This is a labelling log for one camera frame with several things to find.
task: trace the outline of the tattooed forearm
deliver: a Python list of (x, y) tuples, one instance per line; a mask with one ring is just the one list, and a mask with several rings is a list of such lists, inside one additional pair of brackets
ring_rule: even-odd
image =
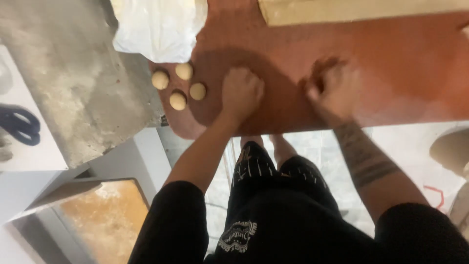
[(345, 123), (335, 128), (334, 132), (357, 188), (401, 171), (355, 122)]

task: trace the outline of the floor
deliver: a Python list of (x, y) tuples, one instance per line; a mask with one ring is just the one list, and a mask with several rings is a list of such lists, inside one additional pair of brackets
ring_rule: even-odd
[[(429, 149), (440, 135), (455, 127), (469, 127), (469, 121), (380, 126), (363, 130), (409, 175), (432, 206), (447, 213), (465, 180), (432, 160), (429, 156)], [(169, 127), (158, 128), (158, 133), (168, 160), (171, 166), (174, 166), (180, 155), (193, 141), (179, 138)], [(262, 137), (264, 146), (273, 159), (273, 145), (267, 135)], [(310, 159), (320, 168), (344, 219), (373, 237), (374, 224), (352, 184), (333, 132), (324, 130), (286, 133), (284, 137), (299, 155)], [(232, 138), (232, 140), (237, 157), (241, 151), (240, 138)], [(231, 175), (227, 175), (222, 159), (205, 195), (207, 228), (210, 236), (209, 251), (215, 249), (218, 238), (223, 232), (230, 178)]]

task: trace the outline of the orange work surface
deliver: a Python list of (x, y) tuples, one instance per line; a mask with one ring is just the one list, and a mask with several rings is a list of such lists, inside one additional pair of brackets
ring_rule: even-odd
[[(321, 58), (336, 56), (361, 69), (363, 91), (356, 118), (362, 126), (469, 119), (469, 40), (461, 28), (469, 12), (267, 27), (256, 0), (209, 0), (205, 27), (192, 53), (194, 77), (183, 81), (175, 64), (166, 69), (167, 89), (159, 95), (169, 125), (186, 139), (197, 138), (222, 109), (221, 85), (232, 66), (245, 65), (264, 79), (260, 109), (237, 135), (324, 128), (298, 82)], [(192, 83), (207, 96), (190, 98)], [(169, 96), (182, 91), (187, 107), (176, 111)]]

